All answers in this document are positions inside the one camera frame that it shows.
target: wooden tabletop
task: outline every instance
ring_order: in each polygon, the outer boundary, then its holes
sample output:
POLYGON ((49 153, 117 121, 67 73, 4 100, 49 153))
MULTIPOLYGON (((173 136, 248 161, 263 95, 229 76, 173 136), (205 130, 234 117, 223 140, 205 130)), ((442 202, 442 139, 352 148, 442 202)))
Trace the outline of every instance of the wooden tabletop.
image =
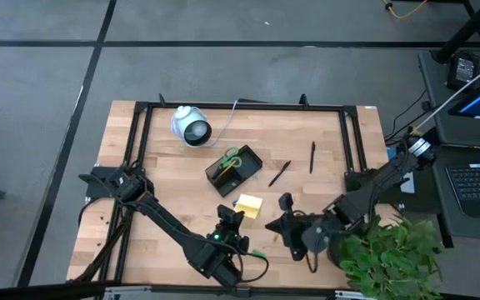
MULTIPOLYGON (((123 160, 128 131, 133 116, 134 101, 114 101, 108 116, 97 162, 101 166, 117 167, 123 160)), ((375 107, 357 107, 363 146, 369 168, 378 168, 387 160, 383 132, 375 107)), ((227 121, 230 111, 203 109, 212 126, 213 140, 227 121)), ((218 222, 217 205, 232 207, 232 201, 241 193, 263 199, 257 220, 244 218, 240 233, 250 238, 250 251, 266 254, 269 270, 262 279, 250 283, 265 288, 345 288, 343 272, 332 265, 324 253, 320 255, 317 273, 308 271, 305 260, 294 262, 288 248, 276 233, 264 225, 283 213, 278 198, 290 192, 294 209, 320 213, 338 195, 345 192, 343 174, 346 163, 336 112, 237 110, 232 121, 213 147, 189 148, 170 132, 173 109, 154 108, 147 140, 144 167, 155 185, 155 196, 160 203, 190 230, 206 235, 218 222), (309 174, 311 143, 316 143, 314 168, 309 174), (250 148, 263 160, 262 169, 237 187, 225 198, 221 197, 205 177, 204 170, 219 159, 231 146, 250 148), (269 182, 287 160, 288 169, 271 186, 269 182)), ((140 117, 135 145, 139 144, 143 127, 140 117)), ((347 120, 353 161, 358 166, 353 127, 347 120)), ((133 159, 138 146, 133 149, 133 159)), ((108 220, 113 209, 112 199, 100 199, 82 216, 81 227, 72 255, 67 278, 75 278, 98 254, 105 242, 108 220)), ((378 213, 393 213, 387 207, 377 206, 378 213)), ((118 258, 113 251, 108 278, 118 258)), ((245 257, 244 278, 256 277, 264 262, 245 257)), ((190 267, 183 251, 150 219, 137 213, 133 219, 127 259, 123 273, 124 283, 173 284, 217 286, 214 279, 206 279, 190 267)))

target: potted plant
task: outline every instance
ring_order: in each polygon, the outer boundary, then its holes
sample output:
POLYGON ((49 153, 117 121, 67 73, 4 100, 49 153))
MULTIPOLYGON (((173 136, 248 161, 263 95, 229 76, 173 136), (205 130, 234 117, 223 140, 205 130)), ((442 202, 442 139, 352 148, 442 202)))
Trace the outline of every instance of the potted plant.
POLYGON ((340 240, 339 251, 331 258, 349 278, 347 284, 377 300, 440 299, 431 276, 442 280, 434 255, 443 249, 430 221, 379 226, 380 217, 363 235, 340 240))

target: yellow sticky note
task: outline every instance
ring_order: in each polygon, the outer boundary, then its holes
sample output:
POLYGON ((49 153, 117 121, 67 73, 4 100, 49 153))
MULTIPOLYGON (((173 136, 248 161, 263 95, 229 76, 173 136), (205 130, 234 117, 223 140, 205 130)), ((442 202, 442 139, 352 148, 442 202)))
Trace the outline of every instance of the yellow sticky note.
POLYGON ((263 200, 261 198, 241 194, 234 211, 236 213, 244 212, 245 217, 256 219, 262 205, 263 200))

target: black pen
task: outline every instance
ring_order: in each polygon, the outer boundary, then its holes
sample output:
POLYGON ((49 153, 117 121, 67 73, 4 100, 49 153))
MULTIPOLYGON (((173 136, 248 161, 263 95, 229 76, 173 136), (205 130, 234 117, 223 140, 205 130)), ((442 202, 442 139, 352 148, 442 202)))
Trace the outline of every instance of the black pen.
POLYGON ((277 180, 277 178, 279 178, 279 176, 281 176, 281 174, 283 174, 284 170, 286 170, 288 168, 288 166, 290 165, 292 161, 287 161, 284 166, 282 166, 282 169, 281 171, 279 171, 279 173, 277 174, 277 176, 272 179, 272 181, 270 182, 270 184, 268 185, 268 187, 271 187, 273 183, 275 183, 275 181, 277 180))
POLYGON ((312 147, 310 149, 310 173, 313 173, 313 164, 314 164, 314 151, 316 150, 316 144, 312 142, 312 147))

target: scissors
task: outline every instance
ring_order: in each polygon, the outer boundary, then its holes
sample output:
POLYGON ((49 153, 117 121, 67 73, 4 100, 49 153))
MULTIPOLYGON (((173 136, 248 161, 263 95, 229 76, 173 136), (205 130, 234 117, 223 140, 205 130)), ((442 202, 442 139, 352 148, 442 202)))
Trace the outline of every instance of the scissors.
POLYGON ((229 147, 223 154, 220 166, 217 168, 212 179, 216 179, 219 175, 224 174, 229 168, 240 168, 242 166, 242 159, 238 156, 237 147, 229 147))

